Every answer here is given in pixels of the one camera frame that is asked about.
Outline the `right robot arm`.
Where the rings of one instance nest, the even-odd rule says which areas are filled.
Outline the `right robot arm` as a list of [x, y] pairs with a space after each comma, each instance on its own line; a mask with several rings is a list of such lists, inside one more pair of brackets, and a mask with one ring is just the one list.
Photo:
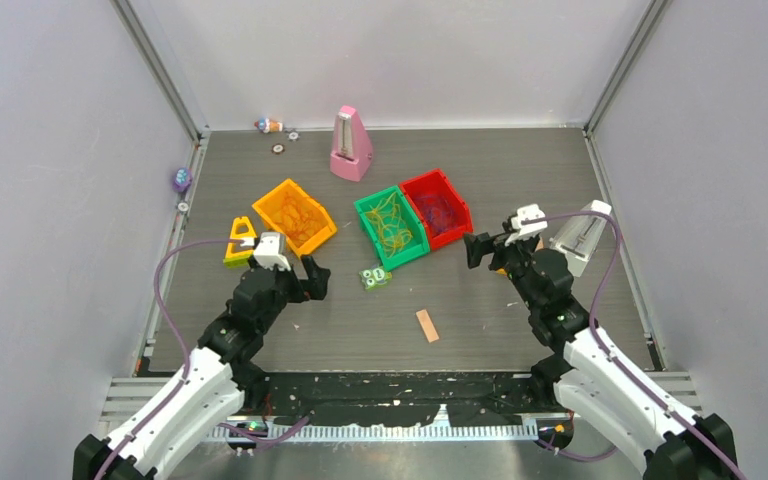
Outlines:
[[703, 417], [637, 368], [574, 297], [566, 258], [537, 240], [463, 237], [467, 264], [485, 256], [529, 310], [551, 355], [531, 369], [531, 397], [544, 410], [579, 415], [622, 452], [644, 479], [738, 479], [734, 436], [718, 415]]

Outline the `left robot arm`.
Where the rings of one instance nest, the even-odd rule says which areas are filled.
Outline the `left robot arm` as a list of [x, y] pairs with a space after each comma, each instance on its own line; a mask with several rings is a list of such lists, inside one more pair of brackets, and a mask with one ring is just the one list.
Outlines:
[[329, 269], [310, 255], [305, 275], [265, 267], [255, 259], [208, 324], [182, 367], [140, 410], [100, 439], [76, 447], [75, 479], [166, 479], [202, 439], [231, 415], [258, 412], [267, 398], [266, 374], [253, 358], [285, 307], [321, 301]]

